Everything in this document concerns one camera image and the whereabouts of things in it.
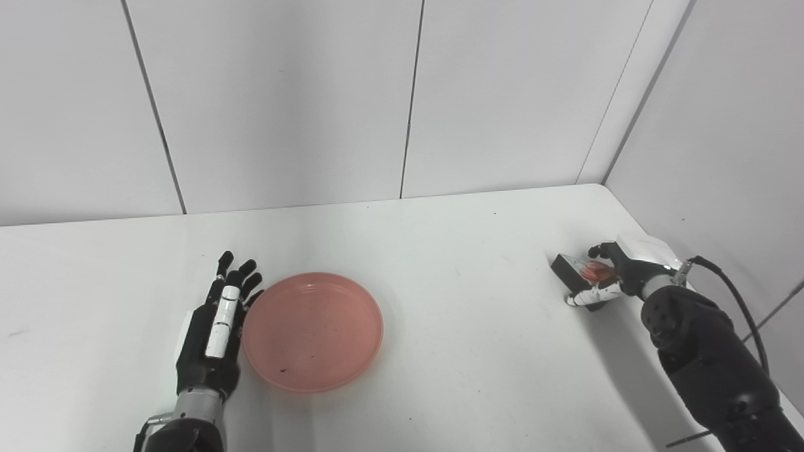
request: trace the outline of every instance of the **black cable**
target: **black cable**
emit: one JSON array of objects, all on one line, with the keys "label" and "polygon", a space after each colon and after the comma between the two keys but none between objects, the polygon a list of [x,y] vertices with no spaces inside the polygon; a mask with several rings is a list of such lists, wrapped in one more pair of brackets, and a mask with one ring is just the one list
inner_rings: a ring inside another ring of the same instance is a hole
[{"label": "black cable", "polygon": [[751,330],[751,335],[753,335],[754,343],[757,346],[757,354],[759,355],[759,362],[762,366],[762,370],[765,371],[766,374],[770,374],[768,369],[768,354],[765,352],[765,343],[762,342],[762,337],[759,336],[759,328],[757,328],[757,324],[754,322],[753,317],[751,316],[751,312],[749,312],[748,305],[745,304],[745,300],[743,299],[740,292],[734,286],[731,279],[728,279],[723,270],[720,269],[717,265],[706,259],[702,256],[695,256],[690,259],[690,262],[693,264],[700,265],[705,269],[712,271],[714,274],[720,277],[723,282],[726,284],[729,290],[731,290],[732,295],[737,300],[737,304],[740,305],[740,310],[743,311],[743,316],[745,316],[745,321],[749,325],[749,330]]},{"label": "black cable", "polygon": [[134,451],[133,452],[142,452],[142,447],[146,443],[146,433],[148,433],[148,421],[145,424],[142,424],[142,428],[140,429],[140,433],[134,437]]},{"label": "black cable", "polygon": [[686,438],[681,438],[678,441],[673,441],[673,442],[671,442],[670,444],[668,444],[665,447],[667,449],[670,449],[671,447],[676,447],[676,446],[678,446],[680,444],[683,444],[685,442],[690,442],[690,441],[694,441],[694,440],[696,440],[698,438],[703,438],[703,437],[705,437],[705,436],[707,436],[708,434],[711,434],[711,433],[712,432],[710,432],[709,430],[706,430],[706,431],[703,431],[703,432],[701,432],[699,434],[690,435],[690,436],[688,436]]}]

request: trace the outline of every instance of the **white table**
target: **white table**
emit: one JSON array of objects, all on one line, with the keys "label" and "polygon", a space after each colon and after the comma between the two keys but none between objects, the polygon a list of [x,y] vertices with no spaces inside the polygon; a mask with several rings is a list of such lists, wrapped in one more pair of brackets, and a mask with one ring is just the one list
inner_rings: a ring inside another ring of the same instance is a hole
[{"label": "white table", "polygon": [[628,231],[596,185],[0,228],[3,449],[130,450],[172,409],[183,316],[231,249],[265,285],[353,278],[385,321],[369,370],[323,394],[269,387],[241,356],[231,452],[663,450],[699,427],[639,301],[570,308],[549,269]]}]

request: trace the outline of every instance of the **robotic hand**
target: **robotic hand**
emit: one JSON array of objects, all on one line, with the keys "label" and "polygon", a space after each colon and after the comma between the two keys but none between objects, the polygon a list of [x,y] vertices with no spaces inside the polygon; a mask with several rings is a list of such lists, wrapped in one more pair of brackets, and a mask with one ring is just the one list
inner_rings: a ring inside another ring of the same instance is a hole
[{"label": "robotic hand", "polygon": [[262,275],[254,273],[256,262],[248,260],[239,269],[228,272],[233,261],[231,251],[220,257],[207,299],[193,312],[176,361],[175,409],[146,421],[136,436],[134,452],[142,450],[150,427],[162,424],[148,438],[146,452],[225,450],[220,416],[224,402],[237,388],[240,378],[237,354],[246,313],[262,293],[248,298],[262,282]]},{"label": "robotic hand", "polygon": [[[802,437],[781,411],[761,343],[762,365],[726,313],[687,287],[689,269],[702,265],[724,279],[747,311],[716,265],[702,257],[682,263],[667,244],[651,236],[621,236],[592,247],[589,256],[611,260],[621,291],[644,301],[642,324],[662,368],[690,414],[727,452],[804,451]],[[753,321],[749,323],[756,331]]]}]

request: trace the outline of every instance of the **white wall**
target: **white wall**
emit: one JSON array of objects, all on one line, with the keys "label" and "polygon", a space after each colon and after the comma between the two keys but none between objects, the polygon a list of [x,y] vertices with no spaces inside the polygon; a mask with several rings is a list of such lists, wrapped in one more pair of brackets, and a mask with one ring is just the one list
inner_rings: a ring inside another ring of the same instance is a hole
[{"label": "white wall", "polygon": [[404,195],[575,183],[650,4],[426,2]]},{"label": "white wall", "polygon": [[[802,18],[799,0],[700,0],[607,183],[648,232],[718,263],[757,321],[804,277]],[[691,279],[746,332],[716,278]],[[763,328],[799,409],[802,303]]]},{"label": "white wall", "polygon": [[[128,3],[190,213],[600,181],[684,6]],[[178,213],[122,4],[0,21],[0,224]]]},{"label": "white wall", "polygon": [[189,212],[399,196],[420,1],[129,5]]},{"label": "white wall", "polygon": [[3,2],[0,225],[175,213],[119,2]]}]

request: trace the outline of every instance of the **robot finger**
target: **robot finger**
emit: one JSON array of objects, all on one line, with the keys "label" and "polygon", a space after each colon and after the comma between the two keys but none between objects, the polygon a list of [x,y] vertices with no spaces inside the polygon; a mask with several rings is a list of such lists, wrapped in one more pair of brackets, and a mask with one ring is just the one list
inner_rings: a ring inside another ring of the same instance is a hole
[{"label": "robot finger", "polygon": [[207,299],[204,300],[204,304],[211,305],[217,303],[218,300],[220,300],[220,295],[223,293],[225,285],[226,282],[222,278],[216,278],[209,286],[209,292],[207,293]]},{"label": "robot finger", "polygon": [[265,292],[265,290],[259,290],[256,294],[252,295],[252,297],[249,298],[247,302],[243,303],[243,306],[246,309],[250,308],[251,305],[254,304],[254,302],[260,297],[260,295],[262,295],[263,292]]},{"label": "robot finger", "polygon": [[610,245],[611,245],[610,243],[596,244],[595,246],[589,249],[588,253],[589,257],[591,257],[592,259],[597,259],[598,257],[601,257],[603,259],[609,259],[608,248]]},{"label": "robot finger", "polygon": [[244,262],[240,268],[238,269],[244,277],[250,275],[256,269],[256,262],[253,259],[249,259]]},{"label": "robot finger", "polygon": [[248,299],[248,295],[262,282],[262,275],[257,272],[251,275],[243,283],[243,288],[240,289],[240,298],[243,300]]},{"label": "robot finger", "polygon": [[218,259],[218,271],[216,275],[220,279],[226,278],[226,272],[229,270],[229,265],[235,260],[235,255],[231,251],[226,250]]}]

